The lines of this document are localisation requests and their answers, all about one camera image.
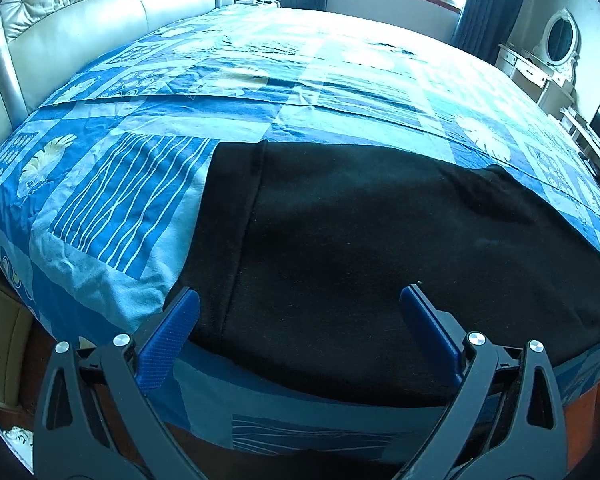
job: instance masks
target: tufted headboard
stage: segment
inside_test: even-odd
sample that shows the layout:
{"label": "tufted headboard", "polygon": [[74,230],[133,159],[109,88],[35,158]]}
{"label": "tufted headboard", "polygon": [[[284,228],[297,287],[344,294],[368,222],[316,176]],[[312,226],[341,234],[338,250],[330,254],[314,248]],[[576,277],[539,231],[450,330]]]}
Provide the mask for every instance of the tufted headboard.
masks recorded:
{"label": "tufted headboard", "polygon": [[234,0],[3,0],[0,143],[87,63]]}

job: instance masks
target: black towel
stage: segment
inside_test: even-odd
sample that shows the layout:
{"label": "black towel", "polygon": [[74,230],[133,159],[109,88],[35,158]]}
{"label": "black towel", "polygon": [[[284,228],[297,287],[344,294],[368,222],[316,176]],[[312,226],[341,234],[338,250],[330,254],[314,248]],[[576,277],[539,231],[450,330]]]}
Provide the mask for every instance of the black towel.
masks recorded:
{"label": "black towel", "polygon": [[444,404],[398,311],[410,283],[496,344],[539,339],[554,365],[600,341],[600,254],[503,168],[218,145],[174,286],[202,298],[192,341],[301,392]]}

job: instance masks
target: bed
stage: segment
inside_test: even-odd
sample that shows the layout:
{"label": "bed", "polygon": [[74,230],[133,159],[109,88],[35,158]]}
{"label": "bed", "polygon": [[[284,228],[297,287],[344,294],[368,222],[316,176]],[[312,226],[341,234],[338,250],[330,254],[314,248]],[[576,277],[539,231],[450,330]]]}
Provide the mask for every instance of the bed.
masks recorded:
{"label": "bed", "polygon": [[[493,66],[397,27],[233,1],[3,1],[0,266],[57,340],[103,344],[163,308],[223,140],[499,164],[600,252],[600,188]],[[563,403],[578,398],[600,380],[600,342],[556,374]],[[442,412],[300,394],[191,343],[151,398],[218,446],[389,463]]]}

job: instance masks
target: white dresser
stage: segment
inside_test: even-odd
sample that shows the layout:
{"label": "white dresser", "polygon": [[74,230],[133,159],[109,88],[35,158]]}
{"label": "white dresser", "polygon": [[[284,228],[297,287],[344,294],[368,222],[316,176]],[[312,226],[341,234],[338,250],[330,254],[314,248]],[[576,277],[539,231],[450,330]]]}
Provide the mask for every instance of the white dresser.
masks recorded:
{"label": "white dresser", "polygon": [[533,54],[500,45],[496,67],[535,101],[547,114],[562,119],[561,108],[573,105],[573,84]]}

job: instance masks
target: blue gripper pad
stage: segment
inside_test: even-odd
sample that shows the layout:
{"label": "blue gripper pad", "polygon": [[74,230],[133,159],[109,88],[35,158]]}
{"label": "blue gripper pad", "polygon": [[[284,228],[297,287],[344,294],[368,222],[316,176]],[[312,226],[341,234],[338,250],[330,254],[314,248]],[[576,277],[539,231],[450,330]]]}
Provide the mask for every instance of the blue gripper pad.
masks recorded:
{"label": "blue gripper pad", "polygon": [[194,290],[188,290],[170,308],[138,354],[136,384],[142,393],[162,386],[199,318],[200,298]]}
{"label": "blue gripper pad", "polygon": [[466,335],[460,324],[448,312],[435,309],[415,285],[402,290],[400,310],[436,379],[457,390],[464,378],[462,340]]}

